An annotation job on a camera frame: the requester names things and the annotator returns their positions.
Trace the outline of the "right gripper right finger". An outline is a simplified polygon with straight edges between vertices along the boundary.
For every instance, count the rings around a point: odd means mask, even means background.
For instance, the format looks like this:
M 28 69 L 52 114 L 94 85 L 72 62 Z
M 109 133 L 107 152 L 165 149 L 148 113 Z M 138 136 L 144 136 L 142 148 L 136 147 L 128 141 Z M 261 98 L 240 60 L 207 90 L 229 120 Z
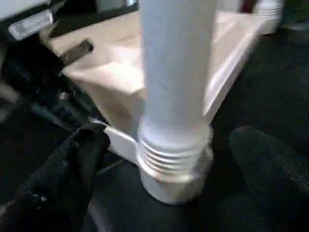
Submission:
M 230 149 L 261 215 L 276 232 L 309 230 L 309 162 L 282 140 L 250 126 Z

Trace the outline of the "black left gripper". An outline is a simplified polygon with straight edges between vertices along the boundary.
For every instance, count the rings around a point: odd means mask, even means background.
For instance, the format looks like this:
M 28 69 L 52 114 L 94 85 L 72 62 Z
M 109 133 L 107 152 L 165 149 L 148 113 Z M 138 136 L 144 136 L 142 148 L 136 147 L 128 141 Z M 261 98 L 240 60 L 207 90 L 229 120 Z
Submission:
M 37 104 L 52 116 L 70 121 L 70 81 L 63 68 L 92 53 L 94 46 L 83 40 L 62 51 L 49 47 L 28 42 L 0 45 L 0 97 L 11 104 Z

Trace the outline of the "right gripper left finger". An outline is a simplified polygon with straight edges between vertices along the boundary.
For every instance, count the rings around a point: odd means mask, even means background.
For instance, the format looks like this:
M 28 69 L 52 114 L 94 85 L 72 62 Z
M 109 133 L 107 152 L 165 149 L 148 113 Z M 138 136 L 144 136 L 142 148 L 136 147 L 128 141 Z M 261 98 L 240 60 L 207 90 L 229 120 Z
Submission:
M 111 144 L 107 126 L 90 123 L 71 134 L 0 208 L 2 232 L 79 232 L 93 180 Z

